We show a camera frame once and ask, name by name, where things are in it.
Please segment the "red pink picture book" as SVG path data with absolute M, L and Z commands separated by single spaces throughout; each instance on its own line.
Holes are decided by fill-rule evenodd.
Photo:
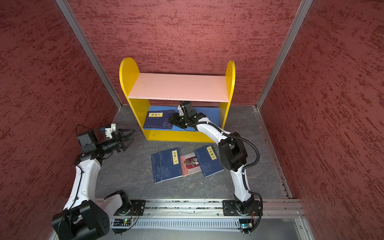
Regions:
M 200 164 L 195 153 L 190 153 L 180 157 L 183 177 L 201 172 Z

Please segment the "left controller board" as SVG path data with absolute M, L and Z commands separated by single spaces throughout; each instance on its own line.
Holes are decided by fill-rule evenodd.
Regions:
M 113 228 L 129 228 L 132 224 L 131 220 L 128 219 L 113 219 Z

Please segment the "yellow pink blue bookshelf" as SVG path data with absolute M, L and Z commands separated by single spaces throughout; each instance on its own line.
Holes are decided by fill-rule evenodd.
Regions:
M 141 73 L 134 59 L 125 58 L 120 64 L 119 76 L 123 93 L 148 141 L 212 143 L 207 135 L 192 128 L 145 128 L 149 112 L 168 109 L 167 106 L 153 106 L 150 101 L 218 103 L 217 108 L 197 107 L 196 110 L 224 128 L 234 95 L 236 67 L 234 61 L 229 61 L 224 76 L 150 74 Z

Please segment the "blue book Guiguzi label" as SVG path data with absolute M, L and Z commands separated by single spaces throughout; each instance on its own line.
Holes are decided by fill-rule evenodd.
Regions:
M 173 128 L 169 119 L 175 113 L 174 110 L 149 111 L 145 119 L 144 129 L 171 130 Z

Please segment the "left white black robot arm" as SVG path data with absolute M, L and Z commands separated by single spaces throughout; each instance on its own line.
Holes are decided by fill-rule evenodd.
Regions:
M 133 142 L 134 132 L 111 124 L 77 136 L 81 153 L 74 162 L 73 188 L 63 211 L 52 219 L 60 240 L 97 240 L 109 232 L 110 220 L 115 214 L 133 214 L 134 208 L 123 190 L 108 195 L 100 203 L 96 203 L 95 193 L 103 161 L 113 152 L 127 150 Z

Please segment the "corner aluminium post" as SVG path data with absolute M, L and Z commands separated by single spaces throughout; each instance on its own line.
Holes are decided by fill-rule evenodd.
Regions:
M 73 13 L 68 1 L 65 0 L 56 0 L 56 3 L 58 7 L 60 8 L 62 14 L 64 15 L 65 19 L 67 20 L 68 24 L 70 25 L 72 31 L 74 32 L 75 36 L 77 37 L 78 41 L 80 42 L 81 46 L 83 47 L 86 55 L 88 56 L 89 60 L 91 61 L 94 69 L 98 73 L 99 77 L 101 78 L 103 84 L 105 85 L 108 93 L 112 97 L 114 103 L 116 104 L 117 108 L 120 110 L 123 106 L 123 103 L 118 96 L 115 88 L 113 87 L 107 73 L 105 72 L 100 60 L 98 59 L 95 51 L 93 50 L 91 44 L 89 43 L 84 31 L 82 30 L 78 20 L 75 17 L 75 14 Z
M 304 22 L 304 19 L 313 3 L 313 0 L 302 0 L 301 4 L 299 5 L 299 8 L 297 10 L 297 13 L 293 19 L 293 22 L 289 28 L 289 31 L 285 37 L 285 40 L 282 44 L 282 47 L 279 51 L 279 54 L 277 56 L 277 59 L 272 67 L 272 70 L 269 74 L 269 77 L 267 78 L 267 82 L 263 88 L 263 91 L 256 103 L 256 109 L 257 111 L 260 111 L 262 108 L 262 105 L 277 77 L 277 74 L 279 73 L 279 70 L 297 36 L 297 33 L 299 32 L 299 29 L 301 25 Z

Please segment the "controller board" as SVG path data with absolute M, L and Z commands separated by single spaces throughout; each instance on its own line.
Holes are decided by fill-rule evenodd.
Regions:
M 113 219 L 113 228 L 129 228 L 132 224 L 131 220 L 128 219 Z
M 239 219 L 239 230 L 248 234 L 254 228 L 253 222 L 252 219 Z

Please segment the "right controller board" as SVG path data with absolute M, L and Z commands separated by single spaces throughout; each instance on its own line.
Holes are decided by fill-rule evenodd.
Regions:
M 254 228 L 253 222 L 252 219 L 239 219 L 239 230 L 248 234 Z

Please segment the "left corner aluminium post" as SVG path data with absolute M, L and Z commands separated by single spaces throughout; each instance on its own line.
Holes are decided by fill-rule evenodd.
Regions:
M 65 19 L 67 20 L 68 24 L 70 25 L 72 31 L 74 32 L 75 36 L 77 37 L 78 41 L 80 42 L 81 46 L 83 47 L 86 55 L 88 56 L 89 60 L 91 61 L 94 69 L 98 73 L 99 77 L 101 78 L 103 84 L 105 85 L 108 93 L 112 97 L 114 103 L 116 104 L 117 108 L 120 110 L 123 106 L 123 103 L 118 96 L 115 88 L 113 87 L 107 73 L 105 72 L 100 60 L 98 59 L 95 51 L 93 50 L 91 44 L 89 43 L 84 31 L 82 30 L 78 20 L 75 17 L 75 14 L 73 13 L 68 1 L 65 0 L 56 0 L 56 3 L 58 7 L 60 8 L 62 14 L 64 15 Z

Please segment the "blue book yellow label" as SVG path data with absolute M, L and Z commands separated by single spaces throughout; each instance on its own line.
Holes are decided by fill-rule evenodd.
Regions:
M 219 156 L 212 145 L 207 145 L 194 150 L 197 161 L 205 178 L 215 175 L 224 170 Z
M 160 151 L 160 181 L 168 181 L 183 176 L 179 148 Z

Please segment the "right corner aluminium post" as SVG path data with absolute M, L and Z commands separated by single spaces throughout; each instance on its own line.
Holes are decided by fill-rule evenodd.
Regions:
M 277 74 L 279 73 L 279 70 L 297 36 L 297 33 L 299 32 L 299 29 L 301 25 L 304 22 L 304 19 L 313 3 L 313 0 L 302 0 L 301 4 L 299 5 L 299 8 L 297 10 L 297 13 L 293 19 L 293 22 L 289 28 L 289 31 L 285 37 L 285 40 L 282 44 L 282 47 L 279 51 L 279 54 L 277 56 L 277 59 L 272 67 L 272 70 L 269 74 L 269 77 L 267 78 L 267 82 L 263 88 L 263 91 L 256 103 L 256 109 L 257 111 L 260 111 L 262 108 L 262 105 L 277 77 Z

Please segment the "blue book bottom left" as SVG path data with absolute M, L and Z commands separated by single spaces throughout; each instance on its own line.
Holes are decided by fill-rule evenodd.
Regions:
M 152 154 L 151 161 L 152 161 L 154 183 L 156 184 L 162 181 L 161 153 L 158 152 L 158 153 Z

